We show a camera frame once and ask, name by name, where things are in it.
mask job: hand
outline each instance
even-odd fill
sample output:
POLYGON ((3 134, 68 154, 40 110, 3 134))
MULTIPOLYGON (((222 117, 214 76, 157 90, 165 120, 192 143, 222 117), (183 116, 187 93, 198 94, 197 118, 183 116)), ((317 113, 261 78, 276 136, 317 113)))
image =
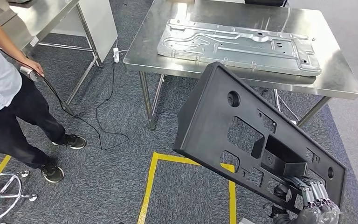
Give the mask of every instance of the hand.
POLYGON ((22 64, 27 68, 35 70, 40 76, 44 77, 43 68, 39 63, 34 62, 29 58, 26 58, 22 64))

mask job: shoe sole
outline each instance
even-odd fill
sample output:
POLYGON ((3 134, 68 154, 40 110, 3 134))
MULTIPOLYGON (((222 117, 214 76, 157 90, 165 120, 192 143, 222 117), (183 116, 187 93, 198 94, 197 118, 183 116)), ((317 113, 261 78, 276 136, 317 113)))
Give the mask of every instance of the shoe sole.
MULTIPOLYGON (((69 148, 71 148, 71 149, 82 149, 82 148, 84 148, 86 145, 87 145, 87 141, 86 141, 86 139, 84 139, 83 137, 81 137, 81 136, 78 136, 79 138, 81 138, 81 139, 83 139, 86 143, 84 144, 84 146, 82 146, 82 147, 72 147, 72 146, 69 146, 69 148)), ((57 143, 54 143, 54 142, 51 142, 53 145, 55 145, 55 146, 60 146, 59 144, 57 144, 57 143)))
MULTIPOLYGON (((59 170, 61 171, 61 173, 62 173, 62 179, 64 179, 64 171, 61 169, 61 167, 58 167, 59 168, 59 170)), ((60 181, 62 181, 62 179, 60 179, 59 181, 52 181, 52 180, 49 180, 49 179, 47 179, 46 177, 44 177, 44 179, 46 179, 46 181, 48 181, 48 182, 50 182, 50 183, 58 183, 58 182, 60 182, 60 181)))

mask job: black plastic part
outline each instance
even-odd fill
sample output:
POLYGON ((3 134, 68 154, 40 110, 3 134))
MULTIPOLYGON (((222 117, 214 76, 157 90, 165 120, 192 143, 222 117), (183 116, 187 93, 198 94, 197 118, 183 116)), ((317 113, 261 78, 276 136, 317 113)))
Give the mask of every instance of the black plastic part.
POLYGON ((261 6, 282 6, 284 0, 245 0, 246 4, 261 5, 261 6))
POLYGON ((300 193, 297 189, 288 186, 292 193, 285 201, 268 187, 270 179, 288 185, 280 178, 287 163, 307 162, 307 170, 325 180, 330 199, 338 206, 341 204, 345 166, 221 63, 206 67, 180 109, 178 120, 179 129, 173 146, 175 152, 271 202, 294 213, 300 212, 294 207, 300 193), (233 118, 239 118, 262 135, 254 143, 251 153, 227 140, 233 118), (265 118, 272 122, 273 128, 265 125, 265 118), (220 165, 221 154, 227 152, 238 159, 234 173, 220 165), (246 178, 246 174, 254 169, 262 173, 261 182, 257 184, 246 178))
POLYGON ((280 209, 275 205, 272 205, 271 207, 272 207, 272 211, 271 211, 271 215, 269 215, 270 218, 274 218, 277 214, 284 215, 288 213, 286 209, 280 209))

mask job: round hole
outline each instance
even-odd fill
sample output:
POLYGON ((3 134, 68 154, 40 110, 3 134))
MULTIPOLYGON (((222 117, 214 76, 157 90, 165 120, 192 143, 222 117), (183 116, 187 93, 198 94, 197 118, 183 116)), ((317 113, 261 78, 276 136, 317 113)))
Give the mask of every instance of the round hole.
POLYGON ((327 171, 327 175, 330 179, 333 179, 334 177, 334 170, 332 167, 329 167, 329 170, 327 171))
POLYGON ((232 107, 238 107, 240 105, 240 96, 237 92, 231 91, 227 95, 228 104, 232 107))

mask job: black pants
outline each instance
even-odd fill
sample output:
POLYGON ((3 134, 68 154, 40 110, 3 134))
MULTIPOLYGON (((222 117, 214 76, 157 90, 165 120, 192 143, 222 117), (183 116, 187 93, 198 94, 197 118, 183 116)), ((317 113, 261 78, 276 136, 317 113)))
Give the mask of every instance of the black pants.
POLYGON ((39 126, 55 143, 65 142, 65 129, 48 112, 48 104, 34 82, 21 75, 22 87, 9 107, 0 110, 0 153, 10 155, 31 168, 46 164, 50 157, 28 144, 16 117, 39 126))

